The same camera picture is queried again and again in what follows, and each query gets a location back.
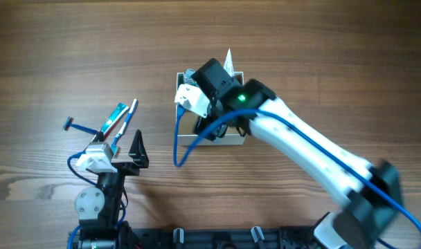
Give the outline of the white lotion tube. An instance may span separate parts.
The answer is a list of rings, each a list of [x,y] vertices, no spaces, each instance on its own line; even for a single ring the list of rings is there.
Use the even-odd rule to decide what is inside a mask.
[[[233,66],[233,58],[231,54],[231,49],[229,48],[226,54],[226,59],[224,61],[224,70],[231,76],[235,76],[235,70]]]

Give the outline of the toothpaste tube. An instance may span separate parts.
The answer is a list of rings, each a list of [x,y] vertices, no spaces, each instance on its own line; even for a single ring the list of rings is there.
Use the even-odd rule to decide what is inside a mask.
[[[102,132],[104,138],[106,138],[110,131],[116,126],[118,121],[124,116],[124,114],[129,110],[129,107],[126,104],[119,102],[116,108],[112,111],[109,117],[106,119],[105,123],[101,126],[100,131]]]

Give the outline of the blue mouthwash bottle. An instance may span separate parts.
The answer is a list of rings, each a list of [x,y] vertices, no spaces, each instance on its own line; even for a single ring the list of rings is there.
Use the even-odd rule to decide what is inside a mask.
[[[187,68],[183,73],[183,83],[196,86],[196,81],[192,78],[192,75],[195,73],[195,70],[192,68]]]

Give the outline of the blue disposable razor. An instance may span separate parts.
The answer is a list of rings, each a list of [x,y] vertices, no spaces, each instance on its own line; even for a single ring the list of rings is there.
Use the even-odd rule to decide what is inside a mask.
[[[86,133],[93,134],[93,135],[96,135],[98,133],[98,131],[95,130],[95,129],[92,129],[92,128],[89,128],[89,127],[86,127],[86,126],[82,126],[80,124],[74,124],[73,123],[73,118],[72,117],[68,117],[66,119],[66,122],[63,125],[63,130],[68,131],[69,128],[71,128],[71,127],[73,127],[74,129],[77,129],[77,130],[86,132]]]

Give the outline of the blue white toothbrush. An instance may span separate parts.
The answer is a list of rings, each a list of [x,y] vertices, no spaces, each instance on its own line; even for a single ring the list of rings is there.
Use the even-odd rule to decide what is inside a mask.
[[[120,137],[125,133],[125,131],[126,131],[127,127],[128,127],[128,124],[129,124],[130,120],[132,119],[132,116],[134,115],[134,112],[135,112],[137,106],[138,106],[138,100],[137,99],[134,99],[131,107],[129,108],[129,111],[127,113],[127,117],[126,117],[123,125],[121,126],[120,130],[118,131],[118,133],[114,137],[114,140],[113,140],[113,142],[111,144],[112,147],[115,147],[116,146],[116,144],[117,144],[118,140],[120,139]]]

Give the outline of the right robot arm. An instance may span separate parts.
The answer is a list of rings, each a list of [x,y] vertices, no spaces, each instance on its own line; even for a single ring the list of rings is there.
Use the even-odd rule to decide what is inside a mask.
[[[334,144],[296,116],[269,87],[242,84],[214,58],[191,75],[203,104],[191,111],[205,118],[198,140],[222,137],[227,127],[281,151],[304,169],[341,208],[321,218],[301,243],[319,248],[372,248],[402,211],[397,169],[374,166]]]

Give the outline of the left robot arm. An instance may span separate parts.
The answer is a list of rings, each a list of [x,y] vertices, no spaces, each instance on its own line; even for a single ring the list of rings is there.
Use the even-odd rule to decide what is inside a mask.
[[[128,156],[130,162],[114,163],[111,146],[99,135],[85,150],[70,156],[68,167],[73,159],[76,166],[87,170],[98,178],[96,182],[75,173],[91,184],[80,191],[75,198],[75,211],[79,225],[69,235],[67,248],[142,248],[143,243],[124,220],[128,202],[125,192],[125,178],[138,176],[139,171],[149,167],[149,158],[143,144],[141,131],[134,135]]]

